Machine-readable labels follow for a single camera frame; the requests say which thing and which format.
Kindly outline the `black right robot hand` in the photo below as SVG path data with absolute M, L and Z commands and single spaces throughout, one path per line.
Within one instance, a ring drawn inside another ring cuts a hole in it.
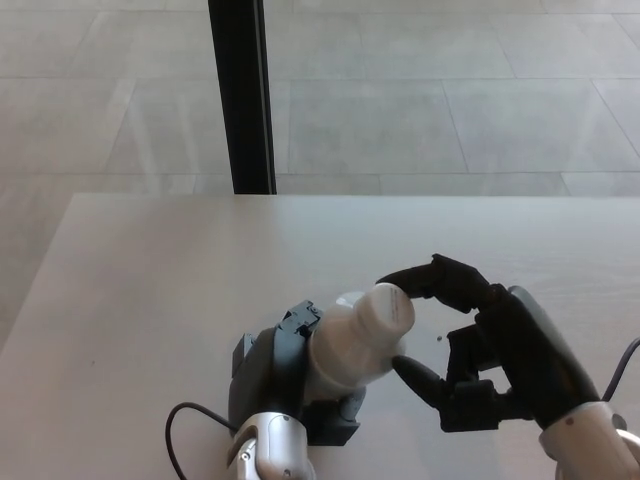
M 473 324 L 448 333 L 447 374 L 406 356 L 392 368 L 447 433 L 495 430 L 506 420 L 547 428 L 601 397 L 549 316 L 523 288 L 492 284 L 474 267 L 435 254 L 430 263 L 382 277 L 409 298 L 435 298 Z

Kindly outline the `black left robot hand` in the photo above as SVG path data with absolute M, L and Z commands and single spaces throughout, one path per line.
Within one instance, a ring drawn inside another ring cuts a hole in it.
M 233 351 L 228 420 L 241 427 L 254 414 L 288 414 L 306 428 L 311 446 L 344 446 L 356 433 L 366 389 L 329 400 L 306 400 L 311 373 L 307 343 L 322 311 L 305 300 L 275 326 L 245 334 Z

